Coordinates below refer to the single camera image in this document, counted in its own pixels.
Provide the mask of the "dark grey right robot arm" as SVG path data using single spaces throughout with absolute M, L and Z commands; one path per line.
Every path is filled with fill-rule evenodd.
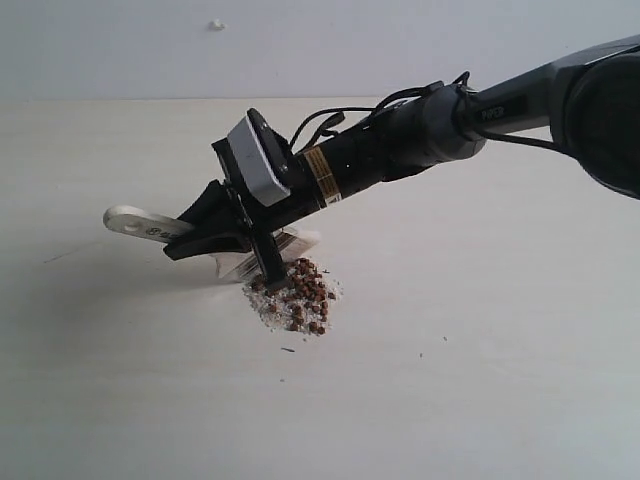
M 639 195 L 639 40 L 599 44 L 478 91 L 466 75 L 397 91 L 361 109 L 310 116 L 303 147 L 250 109 L 213 148 L 225 178 L 181 215 L 190 230 L 165 246 L 172 260 L 251 252 L 271 288 L 285 281 L 276 232 L 380 182 L 476 155 L 487 141 L 575 159 L 621 195 Z

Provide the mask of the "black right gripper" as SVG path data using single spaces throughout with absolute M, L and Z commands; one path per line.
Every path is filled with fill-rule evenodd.
M 287 285 L 287 271 L 271 234 L 317 211 L 385 182 L 393 157 L 371 131 L 352 127 L 299 153 L 286 147 L 293 185 L 288 198 L 261 205 L 248 191 L 226 138 L 213 144 L 224 181 L 211 181 L 178 219 L 191 229 L 163 249 L 174 261 L 217 253 L 253 251 L 268 290 Z

